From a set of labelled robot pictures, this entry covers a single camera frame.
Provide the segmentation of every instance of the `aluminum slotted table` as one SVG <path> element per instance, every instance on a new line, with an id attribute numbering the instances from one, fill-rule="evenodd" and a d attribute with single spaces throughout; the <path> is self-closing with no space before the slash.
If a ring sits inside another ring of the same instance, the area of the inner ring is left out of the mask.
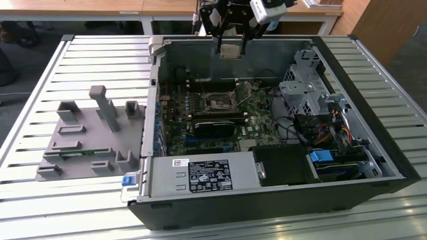
<path id="1" fill-rule="evenodd" d="M 149 231 L 121 202 L 121 176 L 33 181 L 60 101 L 95 107 L 104 85 L 116 106 L 145 104 L 148 36 L 65 36 L 0 149 L 0 239 L 412 239 L 427 234 L 427 116 L 357 40 L 323 40 L 423 180 L 351 210 Z M 327 76 L 335 91 L 339 87 Z M 136 192 L 123 196 L 132 198 Z"/>

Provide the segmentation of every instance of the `power supply label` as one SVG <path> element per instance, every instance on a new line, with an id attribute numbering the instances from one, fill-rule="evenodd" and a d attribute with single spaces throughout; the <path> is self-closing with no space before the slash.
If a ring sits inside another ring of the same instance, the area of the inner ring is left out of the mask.
<path id="1" fill-rule="evenodd" d="M 192 193 L 232 190 L 228 160 L 188 162 L 188 180 Z"/>

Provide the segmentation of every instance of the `robotic arm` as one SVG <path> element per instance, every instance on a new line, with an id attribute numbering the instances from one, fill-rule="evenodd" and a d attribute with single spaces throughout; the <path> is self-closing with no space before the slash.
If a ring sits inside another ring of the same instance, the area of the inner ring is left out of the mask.
<path id="1" fill-rule="evenodd" d="M 240 54 L 247 42 L 259 39 L 268 23 L 277 21 L 296 0 L 199 0 L 199 14 L 205 33 L 217 38 L 216 53 L 221 51 L 224 31 L 233 25 L 243 26 Z M 249 21 L 256 19 L 256 26 Z"/>

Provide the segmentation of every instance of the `blue latch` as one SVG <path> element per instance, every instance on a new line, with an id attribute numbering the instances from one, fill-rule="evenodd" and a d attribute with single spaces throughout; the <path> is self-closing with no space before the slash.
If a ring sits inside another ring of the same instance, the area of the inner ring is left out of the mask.
<path id="1" fill-rule="evenodd" d="M 121 186 L 133 186 L 136 184 L 136 176 L 124 176 L 121 179 Z"/>
<path id="2" fill-rule="evenodd" d="M 331 162 L 333 161 L 331 152 L 328 150 L 319 150 L 309 153 L 311 161 L 315 162 Z"/>

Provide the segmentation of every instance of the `gray 3d printed holder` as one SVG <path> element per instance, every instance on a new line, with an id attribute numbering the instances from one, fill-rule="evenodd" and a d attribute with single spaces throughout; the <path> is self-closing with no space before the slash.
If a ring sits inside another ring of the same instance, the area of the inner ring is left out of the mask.
<path id="1" fill-rule="evenodd" d="M 136 101 L 115 107 L 105 91 L 97 85 L 88 92 L 99 109 L 60 103 L 36 181 L 117 176 L 139 169 L 145 107 Z"/>

